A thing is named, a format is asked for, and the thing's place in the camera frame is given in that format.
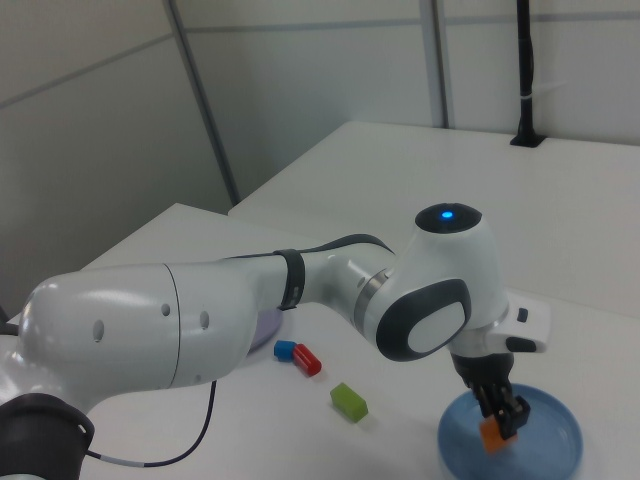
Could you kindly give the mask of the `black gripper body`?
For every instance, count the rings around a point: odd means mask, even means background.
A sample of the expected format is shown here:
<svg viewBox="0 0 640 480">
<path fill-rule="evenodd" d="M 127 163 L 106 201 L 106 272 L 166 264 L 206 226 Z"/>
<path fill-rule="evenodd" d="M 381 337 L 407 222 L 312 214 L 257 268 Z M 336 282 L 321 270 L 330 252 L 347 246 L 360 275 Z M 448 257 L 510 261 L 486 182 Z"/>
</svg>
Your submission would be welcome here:
<svg viewBox="0 0 640 480">
<path fill-rule="evenodd" d="M 514 365 L 512 353 L 490 354 L 482 357 L 464 357 L 451 354 L 454 369 L 466 387 L 497 385 L 511 389 L 509 374 Z"/>
</svg>

